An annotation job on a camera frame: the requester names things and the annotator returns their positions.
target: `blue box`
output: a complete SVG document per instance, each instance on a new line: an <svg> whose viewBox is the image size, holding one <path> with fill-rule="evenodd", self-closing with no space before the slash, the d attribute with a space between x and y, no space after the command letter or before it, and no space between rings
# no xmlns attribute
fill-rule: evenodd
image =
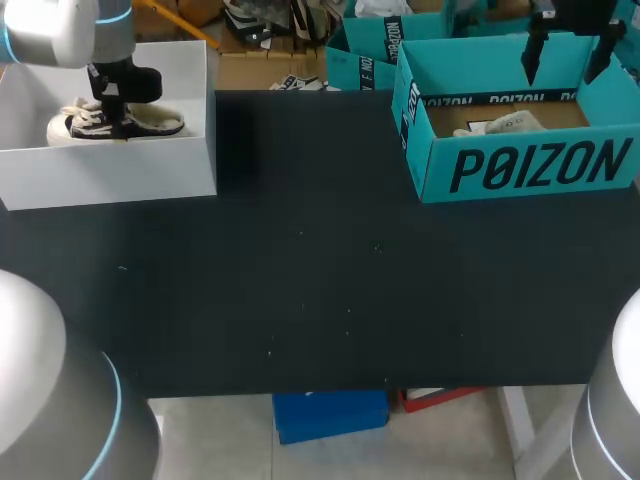
<svg viewBox="0 0 640 480"><path fill-rule="evenodd" d="M529 86L520 63L527 38L403 42L392 110L423 202L625 188L633 181L640 169L640 89L618 59L586 85L596 40L551 34ZM576 100L590 126L438 138L423 103L549 100Z"/></svg>
<svg viewBox="0 0 640 480"><path fill-rule="evenodd" d="M340 90L393 90L396 66L350 53L341 27L327 42L329 85Z"/></svg>
<svg viewBox="0 0 640 480"><path fill-rule="evenodd" d="M389 405L381 391L274 394L273 412L280 443L287 445L383 427Z"/></svg>
<svg viewBox="0 0 640 480"><path fill-rule="evenodd" d="M436 13L418 13L397 17L355 16L356 0L348 0L344 14L352 53L395 64L402 40L449 38L453 33L456 0L442 0L442 9Z"/></svg>

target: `teal shoe box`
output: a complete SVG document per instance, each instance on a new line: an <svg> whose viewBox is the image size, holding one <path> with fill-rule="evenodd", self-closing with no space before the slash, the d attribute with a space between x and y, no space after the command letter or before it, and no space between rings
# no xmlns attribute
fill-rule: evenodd
<svg viewBox="0 0 640 480"><path fill-rule="evenodd" d="M619 0L613 18L627 25L627 34L618 42L616 55L624 67L640 70L640 4Z"/></svg>
<svg viewBox="0 0 640 480"><path fill-rule="evenodd" d="M435 13L396 17L355 16L356 0L348 0L343 23L352 53L395 64L402 40L449 38L453 34L456 0L442 0Z"/></svg>
<svg viewBox="0 0 640 480"><path fill-rule="evenodd" d="M327 42L327 76L340 90L393 90L396 66L350 53L340 28Z"/></svg>
<svg viewBox="0 0 640 480"><path fill-rule="evenodd" d="M423 202L625 188L631 184L640 170L640 89L615 56L610 66L586 85L582 77L595 39L570 33L549 37L532 87L520 63L527 35L402 44L392 110ZM567 106L558 103L561 101L577 101L589 126L438 138L424 105L477 108L552 100L556 107Z"/></svg>

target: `poizon box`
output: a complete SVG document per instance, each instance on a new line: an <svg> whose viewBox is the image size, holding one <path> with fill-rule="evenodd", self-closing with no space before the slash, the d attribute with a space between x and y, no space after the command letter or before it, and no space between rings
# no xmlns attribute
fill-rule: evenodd
<svg viewBox="0 0 640 480"><path fill-rule="evenodd" d="M529 85L528 35L403 42L393 116L420 199L451 202L625 188L640 170L640 89L597 39L551 34ZM543 131L454 136L529 110Z"/></svg>

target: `cardboard box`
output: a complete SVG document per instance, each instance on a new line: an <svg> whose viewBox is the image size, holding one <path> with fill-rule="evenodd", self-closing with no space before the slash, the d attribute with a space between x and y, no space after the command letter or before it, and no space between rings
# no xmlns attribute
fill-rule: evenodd
<svg viewBox="0 0 640 480"><path fill-rule="evenodd" d="M158 0L163 7L178 14L176 0ZM134 4L133 25L136 35L143 38L174 37L178 27L144 4Z"/></svg>
<svg viewBox="0 0 640 480"><path fill-rule="evenodd" d="M222 0L178 0L180 16L194 27L204 27L220 15Z"/></svg>
<svg viewBox="0 0 640 480"><path fill-rule="evenodd" d="M551 34L529 86L520 64L526 41L512 35L403 42L392 109L423 202L625 188L633 181L640 89L617 58L586 85L594 38ZM451 137L463 122L493 120L505 105L508 112L522 102L549 130ZM447 106L456 108L430 108Z"/></svg>
<svg viewBox="0 0 640 480"><path fill-rule="evenodd" d="M340 90L393 90L396 66L350 53L341 27L327 43L329 85Z"/></svg>
<svg viewBox="0 0 640 480"><path fill-rule="evenodd" d="M356 18L356 0L349 0L344 16L352 53L395 64L402 40L449 38L453 33L456 0L431 1L431 13L398 17Z"/></svg>
<svg viewBox="0 0 640 480"><path fill-rule="evenodd" d="M324 49L296 50L291 38L273 38L272 48L250 48L224 26L220 40L217 90L269 90L287 75L327 79Z"/></svg>
<svg viewBox="0 0 640 480"><path fill-rule="evenodd" d="M0 81L0 199L9 210L216 194L205 42L140 44L133 57L162 73L158 104L184 115L179 137L48 147L49 119L75 97L92 98L86 70L7 68Z"/></svg>

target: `black table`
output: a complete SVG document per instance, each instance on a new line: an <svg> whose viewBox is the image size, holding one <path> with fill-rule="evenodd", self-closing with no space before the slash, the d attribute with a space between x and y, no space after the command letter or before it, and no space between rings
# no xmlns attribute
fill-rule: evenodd
<svg viewBox="0 0 640 480"><path fill-rule="evenodd" d="M0 268L149 396L586 382L635 189L422 205L389 104L218 92L218 198L5 213Z"/></svg>

